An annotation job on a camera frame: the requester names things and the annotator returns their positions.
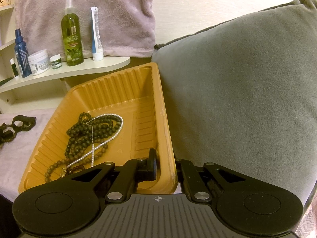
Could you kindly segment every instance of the blue spray bottle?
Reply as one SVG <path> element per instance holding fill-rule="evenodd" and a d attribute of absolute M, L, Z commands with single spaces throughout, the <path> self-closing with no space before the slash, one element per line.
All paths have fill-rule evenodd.
<path fill-rule="evenodd" d="M 14 51 L 22 78 L 25 78 L 31 74 L 31 69 L 28 61 L 29 54 L 26 49 L 26 43 L 23 41 L 23 36 L 21 36 L 21 30 L 19 28 L 15 30 Z"/>

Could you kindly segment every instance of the jewelry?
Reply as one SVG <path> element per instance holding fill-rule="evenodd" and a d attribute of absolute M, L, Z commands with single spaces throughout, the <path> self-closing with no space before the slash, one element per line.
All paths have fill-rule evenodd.
<path fill-rule="evenodd" d="M 66 159 L 57 161 L 47 169 L 44 174 L 45 182 L 50 181 L 49 177 L 53 170 L 62 164 L 66 166 L 62 169 L 60 177 L 65 177 L 79 169 L 84 170 L 84 165 L 87 163 L 91 163 L 91 166 L 94 166 L 94 161 L 106 152 L 108 148 L 107 143 L 117 137 L 123 127 L 123 118 L 113 113 L 101 114 L 91 118 L 89 113 L 84 112 L 79 115 L 78 120 L 66 132 L 70 137 L 65 149 Z M 84 151 L 90 144 L 92 145 L 92 150 L 84 154 Z M 95 151 L 101 147 L 101 151 L 95 155 Z M 70 167 L 76 163 L 79 163 L 79 165 L 71 169 Z"/>

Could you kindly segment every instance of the bottle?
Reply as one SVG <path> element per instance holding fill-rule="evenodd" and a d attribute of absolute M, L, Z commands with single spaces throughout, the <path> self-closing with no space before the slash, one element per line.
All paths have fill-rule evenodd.
<path fill-rule="evenodd" d="M 75 66 L 84 61 L 81 47 L 79 19 L 75 14 L 73 0 L 66 0 L 65 16 L 61 20 L 61 32 L 68 66 Z"/>
<path fill-rule="evenodd" d="M 15 30 L 15 56 L 18 61 L 19 70 L 22 78 L 25 78 L 31 74 L 31 69 L 28 61 L 28 50 L 26 49 L 26 43 L 21 36 L 21 30 L 18 28 Z"/>
<path fill-rule="evenodd" d="M 15 65 L 15 62 L 14 62 L 14 58 L 10 59 L 10 63 L 11 63 L 12 71 L 13 71 L 13 74 L 14 74 L 14 78 L 16 80 L 18 80 L 19 79 L 19 73 L 18 73 L 18 70 L 16 68 L 16 65 Z"/>

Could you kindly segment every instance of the yellow plastic tray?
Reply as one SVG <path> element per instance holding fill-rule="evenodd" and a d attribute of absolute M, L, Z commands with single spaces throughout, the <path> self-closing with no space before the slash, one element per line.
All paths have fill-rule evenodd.
<path fill-rule="evenodd" d="M 67 93 L 33 150 L 19 185 L 20 193 L 43 184 L 48 167 L 65 158 L 69 140 L 66 131 L 78 121 L 82 112 L 89 112 L 92 117 L 115 113 L 124 120 L 121 132 L 108 143 L 107 152 L 95 161 L 95 165 L 106 161 L 124 165 L 129 159 L 148 157 L 149 149 L 155 148 L 159 162 L 156 181 L 140 183 L 138 192 L 167 194 L 175 191 L 176 166 L 159 70 L 157 64 L 148 63 L 83 83 Z M 61 169 L 60 166 L 51 174 L 51 180 L 60 176 Z"/>

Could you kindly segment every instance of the white pearl strand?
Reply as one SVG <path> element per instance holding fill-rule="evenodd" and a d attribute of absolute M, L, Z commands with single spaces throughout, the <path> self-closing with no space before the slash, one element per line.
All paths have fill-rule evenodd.
<path fill-rule="evenodd" d="M 101 114 L 101 115 L 99 115 L 99 116 L 94 117 L 94 118 L 91 119 L 89 122 L 91 122 L 91 121 L 93 121 L 94 119 L 97 119 L 97 118 L 99 118 L 99 117 L 108 116 L 108 115 L 117 116 L 117 117 L 119 117 L 120 120 L 121 120 L 121 125 L 120 125 L 118 131 L 116 132 L 116 134 L 115 134 L 114 136 L 112 136 L 110 139 L 108 139 L 108 140 L 102 142 L 101 144 L 99 144 L 97 147 L 94 146 L 94 140 L 92 140 L 92 150 L 89 151 L 88 153 L 86 153 L 85 155 L 83 155 L 81 158 L 78 158 L 77 160 L 71 162 L 69 165 L 67 165 L 67 166 L 65 167 L 65 169 L 70 168 L 72 165 L 74 165 L 74 164 L 78 163 L 79 161 L 85 159 L 85 158 L 88 157 L 90 154 L 92 154 L 91 167 L 93 167 L 93 166 L 94 166 L 94 155 L 95 155 L 94 152 L 95 152 L 95 150 L 99 149 L 100 147 L 102 147 L 103 145 L 105 145 L 105 144 L 107 144 L 108 142 L 112 141 L 115 137 L 118 136 L 119 132 L 121 131 L 121 129 L 122 129 L 122 127 L 123 127 L 123 118 L 122 118 L 120 115 L 117 115 L 117 114 L 114 114 L 114 113 L 105 113 L 105 114 Z M 91 139 L 92 139 L 92 138 L 93 138 L 93 129 L 92 129 L 92 131 L 91 131 Z"/>

